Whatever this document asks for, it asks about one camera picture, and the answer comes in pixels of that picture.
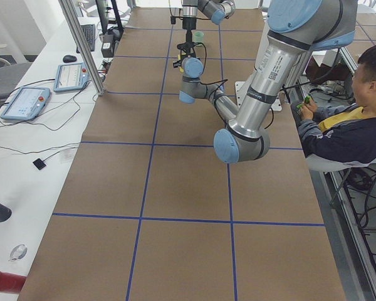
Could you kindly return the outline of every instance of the black connector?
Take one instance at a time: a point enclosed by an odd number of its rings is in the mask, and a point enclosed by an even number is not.
[[[36,168],[39,169],[39,170],[42,170],[44,167],[46,167],[46,164],[40,158],[33,161],[33,165],[35,165]]]

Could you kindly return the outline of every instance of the chair leg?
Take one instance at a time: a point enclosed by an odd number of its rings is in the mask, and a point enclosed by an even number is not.
[[[334,200],[338,196],[338,193],[340,192],[341,188],[344,186],[345,180],[347,180],[348,176],[350,175],[350,172],[351,172],[351,168],[349,168],[348,171],[345,173],[345,175],[344,175],[344,177],[343,177],[340,185],[337,187],[337,190],[334,192],[334,195],[333,195],[332,199],[329,202],[330,206],[333,206]]]

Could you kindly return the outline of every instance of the white table surface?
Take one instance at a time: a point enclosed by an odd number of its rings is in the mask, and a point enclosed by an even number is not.
[[[80,19],[81,24],[97,22],[98,18]],[[92,56],[98,68],[103,60],[101,45],[97,38]],[[82,61],[81,55],[76,53],[68,25],[64,22],[19,85],[54,78],[58,65],[63,64],[62,58],[67,54],[75,55],[78,61]],[[49,82],[38,85],[53,89],[53,84]],[[34,124],[42,123],[57,129],[78,110],[77,102],[80,111],[60,129],[52,131],[42,125],[31,124],[0,127],[0,145],[29,152],[81,141],[81,135],[95,105],[93,98],[97,97],[92,83],[75,97],[74,102],[70,98],[75,94],[76,92],[52,92],[42,113],[65,104],[33,121]],[[47,166],[40,171],[32,162],[37,158],[45,159],[60,149],[27,155],[0,149],[0,203],[13,212],[7,221],[0,223],[0,271],[28,274],[75,155],[76,149],[69,149],[71,146],[62,148],[68,150],[49,158],[46,161]],[[26,256],[18,261],[9,261],[11,250],[20,244],[27,246]],[[0,293],[0,301],[16,300],[17,297],[16,294]]]

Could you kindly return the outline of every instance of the keyboard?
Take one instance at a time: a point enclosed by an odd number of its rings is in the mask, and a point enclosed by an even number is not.
[[[88,42],[88,46],[90,51],[95,50],[95,31],[96,31],[96,26],[94,24],[84,24],[81,25],[82,32],[85,35],[86,41]],[[79,53],[80,50],[78,47],[76,48],[76,52]]]

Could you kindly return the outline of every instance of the small electronic device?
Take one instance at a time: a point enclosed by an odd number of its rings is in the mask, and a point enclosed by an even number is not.
[[[1,118],[8,120],[34,119],[38,116],[49,97],[49,88],[22,87],[1,114]]]
[[[84,63],[59,65],[53,91],[78,91],[88,80],[89,74]]]

